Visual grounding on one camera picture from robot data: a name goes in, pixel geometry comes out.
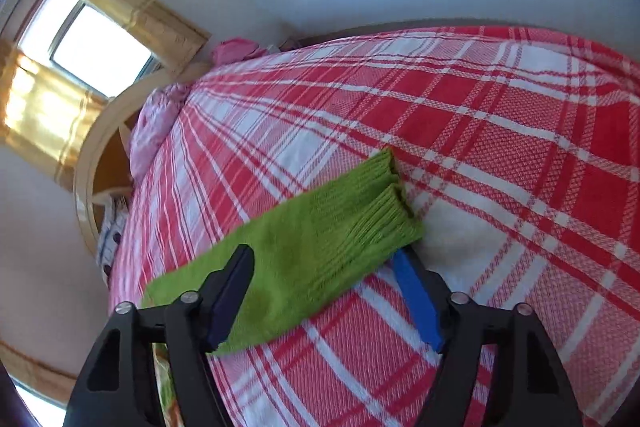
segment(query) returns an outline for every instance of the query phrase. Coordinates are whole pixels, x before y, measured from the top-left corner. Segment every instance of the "curtain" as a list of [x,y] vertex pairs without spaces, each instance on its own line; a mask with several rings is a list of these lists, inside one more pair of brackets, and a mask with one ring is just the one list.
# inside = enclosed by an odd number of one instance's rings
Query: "curtain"
[[76,376],[22,354],[0,341],[0,360],[7,373],[29,387],[62,405],[66,405],[76,384]]
[[107,100],[0,40],[0,143],[73,190],[78,153]]
[[211,36],[158,0],[86,1],[126,29],[174,73],[181,73]]

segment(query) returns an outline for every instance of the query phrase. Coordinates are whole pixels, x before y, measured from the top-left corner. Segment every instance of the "window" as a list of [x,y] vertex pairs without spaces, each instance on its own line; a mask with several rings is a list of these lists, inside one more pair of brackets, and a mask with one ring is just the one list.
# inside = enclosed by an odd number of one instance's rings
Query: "window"
[[38,423],[40,423],[42,427],[62,427],[65,421],[64,409],[41,399],[20,385],[16,385],[15,388],[22,401],[31,411],[31,414],[33,414],[34,418],[38,420]]
[[44,0],[19,44],[33,60],[109,97],[159,66],[147,48],[82,0]]

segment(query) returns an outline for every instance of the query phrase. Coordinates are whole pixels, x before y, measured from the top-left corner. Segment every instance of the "bolt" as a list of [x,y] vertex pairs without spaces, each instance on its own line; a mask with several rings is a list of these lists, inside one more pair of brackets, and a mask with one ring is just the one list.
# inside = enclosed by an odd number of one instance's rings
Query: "bolt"
[[533,313],[533,308],[529,306],[526,302],[521,302],[520,304],[516,305],[516,311],[520,315],[527,316]]
[[133,303],[129,301],[121,302],[116,306],[116,313],[118,315],[126,315],[133,309]]
[[469,302],[469,295],[464,292],[453,292],[450,299],[454,304],[467,304]]
[[198,292],[194,291],[188,291],[180,295],[180,300],[185,304],[193,304],[194,302],[197,302],[199,298],[200,295],[198,295]]

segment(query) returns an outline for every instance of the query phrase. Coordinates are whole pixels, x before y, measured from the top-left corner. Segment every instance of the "bedspread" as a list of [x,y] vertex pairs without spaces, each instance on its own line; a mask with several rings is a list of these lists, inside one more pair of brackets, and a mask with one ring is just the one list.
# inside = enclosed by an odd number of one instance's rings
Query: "bedspread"
[[[423,263],[478,303],[532,304],[585,425],[604,425],[640,372],[639,79],[604,46],[525,28],[378,34],[213,69],[136,190],[110,305],[391,146]],[[280,339],[210,363],[237,425],[410,426],[438,356],[383,266]],[[486,349],[467,425],[491,367]]]

